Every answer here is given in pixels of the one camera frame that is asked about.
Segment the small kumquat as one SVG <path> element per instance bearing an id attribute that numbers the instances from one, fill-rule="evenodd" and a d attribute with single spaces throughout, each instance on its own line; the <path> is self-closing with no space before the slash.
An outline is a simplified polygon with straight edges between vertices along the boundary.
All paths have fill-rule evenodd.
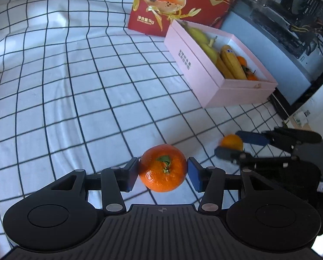
<path id="1" fill-rule="evenodd" d="M 244 143 L 242 139 L 236 134 L 228 134 L 219 142 L 219 146 L 236 151 L 243 151 Z"/>
<path id="2" fill-rule="evenodd" d="M 241 66 L 247 67 L 247 61 L 242 56 L 237 56 L 237 60 L 239 61 Z"/>

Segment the mandarin with green stem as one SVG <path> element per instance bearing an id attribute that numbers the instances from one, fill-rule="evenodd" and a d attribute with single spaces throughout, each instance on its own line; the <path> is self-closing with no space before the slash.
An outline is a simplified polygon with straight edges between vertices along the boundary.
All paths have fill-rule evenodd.
<path id="1" fill-rule="evenodd" d="M 187 169 L 187 160 L 178 148 L 161 144 L 148 149 L 141 156 L 138 173 L 148 189 L 166 193 L 184 182 Z"/>

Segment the leafy mandarin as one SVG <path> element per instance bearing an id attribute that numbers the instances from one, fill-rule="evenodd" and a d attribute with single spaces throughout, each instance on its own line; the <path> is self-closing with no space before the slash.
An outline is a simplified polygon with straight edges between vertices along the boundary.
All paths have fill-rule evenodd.
<path id="1" fill-rule="evenodd" d="M 254 72 L 252 72 L 248 67 L 246 67 L 246 66 L 241 66 L 242 67 L 242 69 L 243 69 L 243 71 L 244 71 L 244 73 L 246 74 L 246 75 L 254 75 L 255 73 Z"/>

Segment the banana with blue sticker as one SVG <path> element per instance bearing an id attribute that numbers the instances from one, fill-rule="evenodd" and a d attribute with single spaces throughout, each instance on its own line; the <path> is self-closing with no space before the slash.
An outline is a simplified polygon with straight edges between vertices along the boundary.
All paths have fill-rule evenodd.
<path id="1" fill-rule="evenodd" d="M 244 73 L 244 70 L 241 67 L 240 62 L 238 61 L 236 54 L 230 46 L 222 46 L 220 50 L 220 56 L 222 61 L 227 66 L 227 68 L 232 73 L 235 79 L 247 80 L 247 76 Z"/>

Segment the spotted banana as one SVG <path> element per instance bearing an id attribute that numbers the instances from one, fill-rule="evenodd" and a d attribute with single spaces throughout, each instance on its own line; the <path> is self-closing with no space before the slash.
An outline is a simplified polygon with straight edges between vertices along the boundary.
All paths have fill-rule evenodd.
<path id="1" fill-rule="evenodd" d="M 234 79 L 233 74 L 230 72 L 228 67 L 222 61 L 220 55 L 218 55 L 217 62 L 216 62 L 217 69 L 221 72 L 225 79 Z"/>

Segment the green pear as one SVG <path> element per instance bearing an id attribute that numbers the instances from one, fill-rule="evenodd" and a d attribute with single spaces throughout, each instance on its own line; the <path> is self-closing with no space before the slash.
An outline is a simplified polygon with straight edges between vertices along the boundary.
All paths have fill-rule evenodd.
<path id="1" fill-rule="evenodd" d="M 207 35 L 200 29 L 189 26 L 187 22 L 183 22 L 182 26 L 197 44 L 208 45 L 210 43 L 210 40 L 207 37 Z"/>
<path id="2" fill-rule="evenodd" d="M 216 37 L 211 38 L 207 44 L 199 44 L 200 48 L 204 51 L 204 53 L 208 56 L 208 58 L 213 62 L 214 65 L 217 63 L 218 60 L 218 52 L 213 48 L 216 39 Z"/>

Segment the mandarin orange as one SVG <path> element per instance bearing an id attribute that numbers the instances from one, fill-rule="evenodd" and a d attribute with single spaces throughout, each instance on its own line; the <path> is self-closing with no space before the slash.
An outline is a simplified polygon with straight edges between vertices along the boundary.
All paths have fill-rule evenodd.
<path id="1" fill-rule="evenodd" d="M 247 77 L 248 80 L 259 81 L 258 77 L 253 73 L 247 73 L 246 77 Z"/>

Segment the pink cardboard box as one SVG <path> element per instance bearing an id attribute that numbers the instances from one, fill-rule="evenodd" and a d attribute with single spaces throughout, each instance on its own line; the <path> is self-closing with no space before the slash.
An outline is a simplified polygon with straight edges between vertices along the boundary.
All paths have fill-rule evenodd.
<path id="1" fill-rule="evenodd" d="M 164 43 L 203 108 L 261 103 L 277 81 L 233 34 L 173 21 Z"/>

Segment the checkered white tablecloth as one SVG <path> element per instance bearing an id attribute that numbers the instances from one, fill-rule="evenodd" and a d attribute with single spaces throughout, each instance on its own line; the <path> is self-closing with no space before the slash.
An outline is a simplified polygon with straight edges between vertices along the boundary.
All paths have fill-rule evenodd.
<path id="1" fill-rule="evenodd" d="M 0 0 L 0 258 L 7 209 L 77 168 L 167 143 L 230 174 L 220 138 L 283 124 L 270 102 L 203 109 L 161 37 L 128 29 L 133 0 Z"/>

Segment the red snack bag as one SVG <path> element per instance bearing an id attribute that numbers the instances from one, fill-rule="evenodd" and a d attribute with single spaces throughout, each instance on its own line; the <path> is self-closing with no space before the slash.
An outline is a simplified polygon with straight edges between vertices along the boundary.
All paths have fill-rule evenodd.
<path id="1" fill-rule="evenodd" d="M 174 20 L 220 28 L 236 0 L 133 0 L 128 29 L 165 37 Z"/>

